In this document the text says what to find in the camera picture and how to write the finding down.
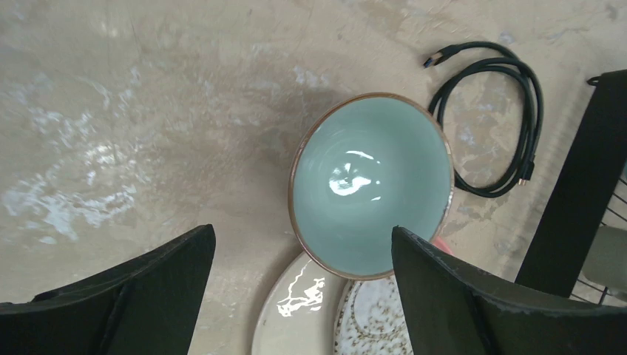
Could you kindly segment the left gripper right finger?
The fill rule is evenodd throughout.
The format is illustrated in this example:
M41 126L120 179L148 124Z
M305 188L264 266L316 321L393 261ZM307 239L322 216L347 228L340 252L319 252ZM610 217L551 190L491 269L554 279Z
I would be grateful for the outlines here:
M624 354L626 310L546 294L447 254L406 228L391 254L416 354Z

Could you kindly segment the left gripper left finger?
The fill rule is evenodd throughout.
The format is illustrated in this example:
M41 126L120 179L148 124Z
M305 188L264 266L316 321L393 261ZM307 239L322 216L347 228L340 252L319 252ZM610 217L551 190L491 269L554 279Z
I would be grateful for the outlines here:
M187 354L216 249L198 226L75 283L1 304L3 354Z

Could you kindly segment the grey speckled plate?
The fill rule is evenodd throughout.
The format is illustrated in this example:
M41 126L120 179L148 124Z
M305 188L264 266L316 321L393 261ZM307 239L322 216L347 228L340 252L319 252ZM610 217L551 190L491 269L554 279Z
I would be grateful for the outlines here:
M396 278L349 283L339 304L335 354L412 354Z

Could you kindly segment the mint green bowl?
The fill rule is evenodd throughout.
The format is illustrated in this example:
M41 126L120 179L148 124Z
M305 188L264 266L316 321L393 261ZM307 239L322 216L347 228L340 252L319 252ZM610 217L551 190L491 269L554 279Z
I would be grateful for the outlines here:
M432 115L389 92L349 98L318 118L299 143L288 213L305 253L349 280L393 273L395 226L431 241L454 190L450 145Z

